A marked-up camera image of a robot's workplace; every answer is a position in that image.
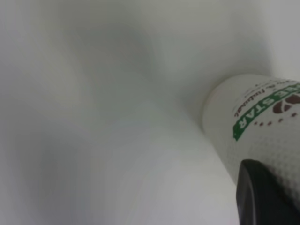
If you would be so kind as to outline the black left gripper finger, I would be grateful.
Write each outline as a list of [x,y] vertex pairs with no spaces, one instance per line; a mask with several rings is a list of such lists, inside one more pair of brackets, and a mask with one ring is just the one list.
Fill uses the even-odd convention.
[[298,225],[300,211],[261,162],[242,160],[236,189],[241,225]]

